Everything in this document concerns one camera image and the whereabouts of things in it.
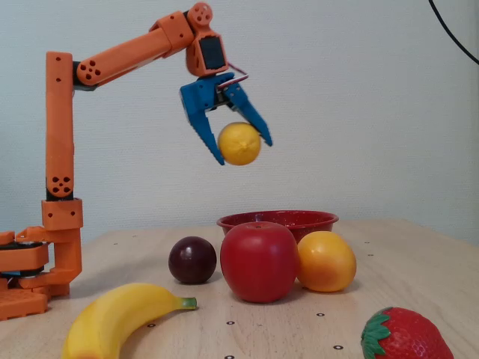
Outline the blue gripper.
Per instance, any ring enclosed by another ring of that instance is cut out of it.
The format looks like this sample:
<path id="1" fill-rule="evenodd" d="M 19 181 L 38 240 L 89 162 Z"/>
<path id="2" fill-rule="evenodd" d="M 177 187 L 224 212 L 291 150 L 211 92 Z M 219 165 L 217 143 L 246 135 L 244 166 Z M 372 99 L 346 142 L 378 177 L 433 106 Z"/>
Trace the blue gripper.
<path id="1" fill-rule="evenodd" d="M 236 83 L 219 89 L 219 85 L 233 78 L 232 72 L 204 76 L 180 88 L 180 97 L 190 125 L 220 165 L 224 165 L 225 160 L 216 143 L 206 112 L 221 105 L 228 104 L 233 111 L 238 112 L 259 132 L 266 144 L 272 146 L 266 121 L 251 104 L 241 85 Z"/>

